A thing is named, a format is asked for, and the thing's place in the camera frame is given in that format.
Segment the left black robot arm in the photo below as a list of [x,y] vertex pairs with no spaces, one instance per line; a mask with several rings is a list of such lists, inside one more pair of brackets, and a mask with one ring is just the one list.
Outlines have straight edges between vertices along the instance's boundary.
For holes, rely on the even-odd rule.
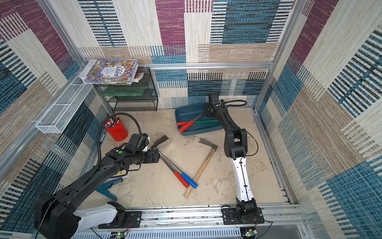
[[77,208],[102,184],[132,164],[157,163],[159,150],[149,149],[147,134],[133,134],[130,141],[111,149],[89,172],[54,194],[43,193],[35,204],[34,227],[47,239],[69,239],[99,224],[124,223],[124,208],[109,202],[81,213]]

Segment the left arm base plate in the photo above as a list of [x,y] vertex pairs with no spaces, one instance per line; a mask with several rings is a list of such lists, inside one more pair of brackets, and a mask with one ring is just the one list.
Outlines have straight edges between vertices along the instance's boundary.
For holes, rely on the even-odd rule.
[[98,229],[127,229],[127,228],[139,228],[141,223],[141,211],[127,211],[122,216],[121,213],[117,213],[116,218],[108,224],[98,225]]

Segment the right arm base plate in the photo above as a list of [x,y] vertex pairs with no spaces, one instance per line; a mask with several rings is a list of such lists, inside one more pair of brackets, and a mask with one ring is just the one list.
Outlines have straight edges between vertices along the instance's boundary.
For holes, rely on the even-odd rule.
[[242,224],[264,224],[264,214],[262,209],[258,207],[256,212],[241,213],[236,208],[229,205],[223,205],[221,208],[223,223],[225,225],[242,225]]

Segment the green hoe red grip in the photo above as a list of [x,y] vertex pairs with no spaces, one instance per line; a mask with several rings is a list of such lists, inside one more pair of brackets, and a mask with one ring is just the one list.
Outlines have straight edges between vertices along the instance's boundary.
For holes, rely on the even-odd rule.
[[[189,123],[189,122],[188,121],[178,122],[177,126],[184,126],[187,123]],[[219,123],[219,121],[217,119],[205,119],[205,120],[200,120],[199,119],[198,121],[194,122],[194,124],[206,124],[206,123]]]

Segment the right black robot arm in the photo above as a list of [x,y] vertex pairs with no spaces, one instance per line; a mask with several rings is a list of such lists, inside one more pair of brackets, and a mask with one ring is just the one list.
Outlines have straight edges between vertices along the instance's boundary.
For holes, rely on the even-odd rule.
[[232,163],[237,186],[236,218],[241,223],[248,223],[257,215],[257,203],[250,187],[246,167],[247,131],[234,122],[228,107],[227,102],[220,100],[218,94],[210,94],[204,112],[207,117],[218,120],[225,131],[224,152]]

